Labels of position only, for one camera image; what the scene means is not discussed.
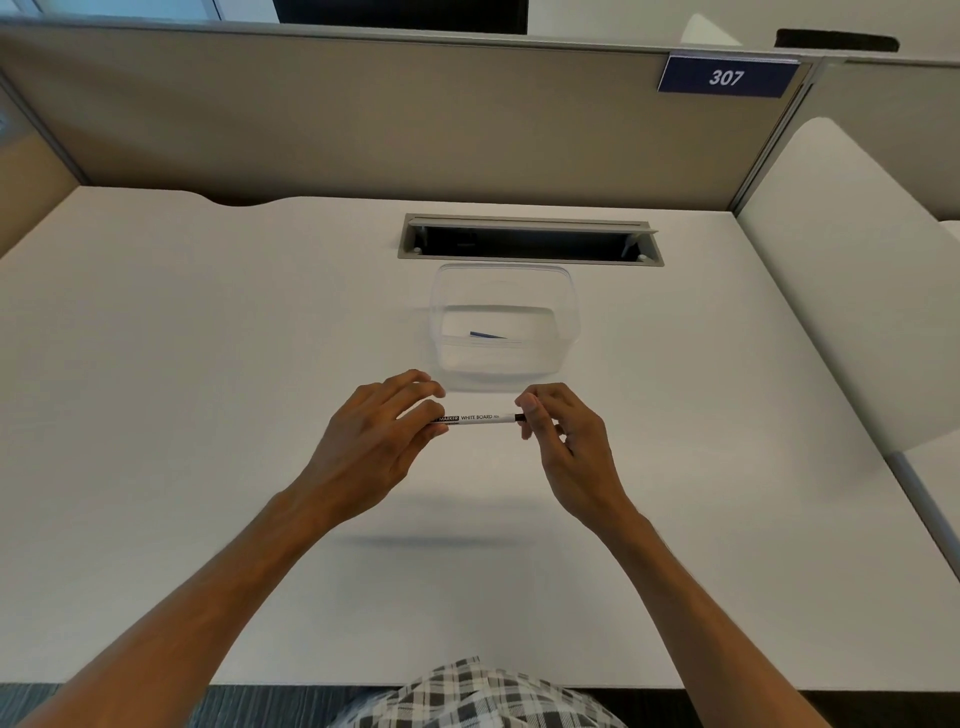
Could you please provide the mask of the beige desk partition panel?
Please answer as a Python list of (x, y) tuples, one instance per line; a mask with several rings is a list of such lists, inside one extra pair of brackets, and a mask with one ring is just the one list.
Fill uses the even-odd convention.
[(0, 72), (87, 185), (724, 211), (778, 99), (657, 91), (677, 51), (510, 35), (0, 18)]

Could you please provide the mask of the white side divider panel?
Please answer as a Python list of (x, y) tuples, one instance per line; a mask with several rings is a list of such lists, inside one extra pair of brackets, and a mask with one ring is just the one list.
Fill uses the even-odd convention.
[(833, 120), (737, 221), (884, 454), (960, 431), (960, 239)]

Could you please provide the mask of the person's right hand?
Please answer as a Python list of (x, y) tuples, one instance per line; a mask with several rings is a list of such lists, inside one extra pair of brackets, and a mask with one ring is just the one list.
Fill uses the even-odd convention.
[(567, 384), (531, 385), (515, 403), (525, 416), (551, 417), (551, 459), (541, 459), (541, 464), (568, 514), (602, 539), (639, 522), (641, 514), (622, 486), (603, 419)]

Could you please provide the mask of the white whiteboard marker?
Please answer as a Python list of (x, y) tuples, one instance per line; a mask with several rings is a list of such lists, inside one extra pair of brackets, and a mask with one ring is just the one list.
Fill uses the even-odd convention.
[(517, 424), (525, 422), (525, 414), (510, 412), (506, 414), (447, 415), (433, 419), (430, 424), (443, 424), (447, 427), (454, 427), (486, 424)]

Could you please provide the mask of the blue number sign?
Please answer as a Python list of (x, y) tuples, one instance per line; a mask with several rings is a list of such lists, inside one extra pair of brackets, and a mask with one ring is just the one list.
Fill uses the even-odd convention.
[(659, 93), (779, 99), (800, 62), (793, 58), (739, 55), (669, 54), (657, 85)]

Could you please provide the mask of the person's left forearm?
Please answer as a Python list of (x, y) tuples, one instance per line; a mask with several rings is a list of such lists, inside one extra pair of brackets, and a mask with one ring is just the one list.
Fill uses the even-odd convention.
[(239, 635), (335, 524), (327, 486), (295, 483), (17, 728), (185, 728)]

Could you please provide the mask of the person's right forearm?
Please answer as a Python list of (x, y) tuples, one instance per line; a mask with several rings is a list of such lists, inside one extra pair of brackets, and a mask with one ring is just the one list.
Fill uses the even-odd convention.
[(630, 578), (703, 728), (831, 728), (632, 505), (594, 532)]

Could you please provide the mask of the black monitor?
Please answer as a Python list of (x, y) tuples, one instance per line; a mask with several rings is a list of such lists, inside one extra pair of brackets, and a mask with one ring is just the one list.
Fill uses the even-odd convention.
[(526, 35), (529, 0), (272, 0), (280, 23)]

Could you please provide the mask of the clear plastic container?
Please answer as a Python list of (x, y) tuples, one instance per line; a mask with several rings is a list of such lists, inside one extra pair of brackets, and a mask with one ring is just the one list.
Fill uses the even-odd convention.
[[(558, 265), (448, 263), (434, 276), (429, 330), (445, 372), (552, 375), (581, 334), (579, 297), (569, 271)], [(509, 339), (473, 338), (471, 331)]]

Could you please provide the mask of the plaid shorts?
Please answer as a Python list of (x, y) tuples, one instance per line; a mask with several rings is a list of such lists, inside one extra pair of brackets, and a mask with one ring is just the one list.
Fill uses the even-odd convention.
[(594, 697), (470, 657), (349, 703), (328, 728), (627, 728)]

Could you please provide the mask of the person's left hand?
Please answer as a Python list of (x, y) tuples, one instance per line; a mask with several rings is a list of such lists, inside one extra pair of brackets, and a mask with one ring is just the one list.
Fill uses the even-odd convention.
[(445, 416), (439, 397), (404, 413), (380, 412), (371, 396), (383, 383), (438, 383), (422, 370), (407, 370), (359, 386), (333, 414), (308, 464), (288, 491), (310, 528), (322, 536), (380, 504), (406, 478), (416, 459), (393, 459), (395, 422), (421, 427)]

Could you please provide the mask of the beige neighbouring partition panel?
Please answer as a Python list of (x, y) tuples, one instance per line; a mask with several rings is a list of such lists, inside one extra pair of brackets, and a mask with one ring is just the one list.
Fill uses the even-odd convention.
[(935, 218), (960, 221), (960, 58), (826, 61), (784, 133), (832, 120)]

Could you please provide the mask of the beige side partition panel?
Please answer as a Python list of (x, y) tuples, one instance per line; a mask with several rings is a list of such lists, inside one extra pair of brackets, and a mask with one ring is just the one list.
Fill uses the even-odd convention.
[(88, 180), (0, 72), (0, 259)]

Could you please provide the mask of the black flat object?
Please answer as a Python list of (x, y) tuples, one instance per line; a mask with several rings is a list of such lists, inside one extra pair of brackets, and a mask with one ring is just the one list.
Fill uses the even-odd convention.
[(774, 48), (896, 54), (901, 49), (901, 43), (893, 35), (887, 34), (780, 28), (775, 31)]

